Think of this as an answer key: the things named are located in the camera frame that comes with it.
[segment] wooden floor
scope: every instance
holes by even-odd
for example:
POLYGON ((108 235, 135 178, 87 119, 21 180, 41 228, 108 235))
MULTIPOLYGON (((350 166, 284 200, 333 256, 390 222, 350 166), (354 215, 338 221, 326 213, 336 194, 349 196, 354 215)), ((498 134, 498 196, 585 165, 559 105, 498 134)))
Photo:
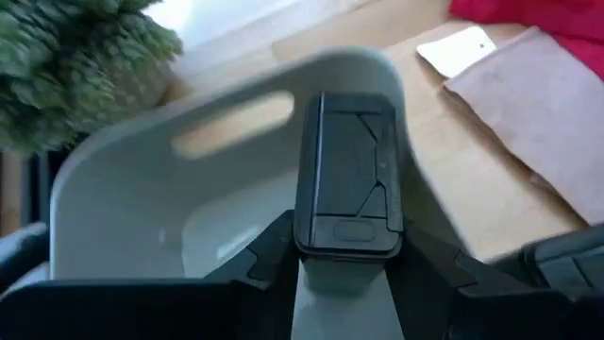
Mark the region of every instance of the wooden floor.
MULTIPOLYGON (((530 171, 467 119, 443 79, 415 47, 469 26, 447 15, 449 0, 164 0, 148 10, 182 37, 165 96, 210 96, 334 45, 381 50, 405 85, 412 147, 424 176, 471 252, 489 259, 582 222, 530 171)), ((524 30, 490 25, 502 44, 524 30)))

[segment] white paper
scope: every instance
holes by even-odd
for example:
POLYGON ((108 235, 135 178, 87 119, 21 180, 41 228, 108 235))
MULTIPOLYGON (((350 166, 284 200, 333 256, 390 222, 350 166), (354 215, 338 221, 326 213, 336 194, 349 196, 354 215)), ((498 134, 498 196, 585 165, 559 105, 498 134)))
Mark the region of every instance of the white paper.
POLYGON ((441 75, 451 78, 495 51, 489 36, 479 26, 471 26, 436 42, 417 46, 417 53, 441 75))

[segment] wooden table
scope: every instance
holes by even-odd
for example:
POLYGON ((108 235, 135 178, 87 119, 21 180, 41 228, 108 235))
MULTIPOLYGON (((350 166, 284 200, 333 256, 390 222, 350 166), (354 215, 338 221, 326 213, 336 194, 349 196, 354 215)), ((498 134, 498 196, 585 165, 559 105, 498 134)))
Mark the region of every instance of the wooden table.
MULTIPOLYGON (((296 13, 305 10, 301 7, 329 3, 320 1, 307 0, 298 8, 284 9, 264 22, 189 51, 175 65, 176 81, 167 100, 218 91, 333 45, 374 47, 400 72, 419 166, 476 257, 488 260, 525 243, 585 227, 561 199, 529 181, 527 167, 477 126, 463 103, 445 95, 444 80, 416 56, 418 44, 471 25, 447 17, 447 0, 356 0, 320 23, 305 22, 305 29, 295 31, 288 25, 296 13), (275 38, 273 30, 279 27, 282 30, 275 38), (294 32, 283 32, 288 29, 294 32), (263 38, 238 54, 243 39, 254 39, 254 34, 263 38), (212 62, 212 54, 219 61, 212 62)), ((496 44, 524 30, 520 25, 485 29, 496 44)))

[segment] succulent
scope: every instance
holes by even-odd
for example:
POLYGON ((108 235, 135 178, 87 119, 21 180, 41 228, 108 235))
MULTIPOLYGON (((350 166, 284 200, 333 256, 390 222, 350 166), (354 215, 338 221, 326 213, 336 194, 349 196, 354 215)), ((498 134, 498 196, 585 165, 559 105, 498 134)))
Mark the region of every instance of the succulent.
POLYGON ((182 53, 140 13, 154 2, 0 0, 0 145, 60 148, 136 113, 182 53))

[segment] red fabric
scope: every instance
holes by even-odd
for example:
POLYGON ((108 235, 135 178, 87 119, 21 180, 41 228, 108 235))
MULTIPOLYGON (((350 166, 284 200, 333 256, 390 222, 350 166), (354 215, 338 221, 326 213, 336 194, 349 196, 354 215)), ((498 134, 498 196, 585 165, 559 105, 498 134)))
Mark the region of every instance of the red fabric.
POLYGON ((451 0, 449 10, 483 24, 538 26, 604 78, 604 0, 451 0))

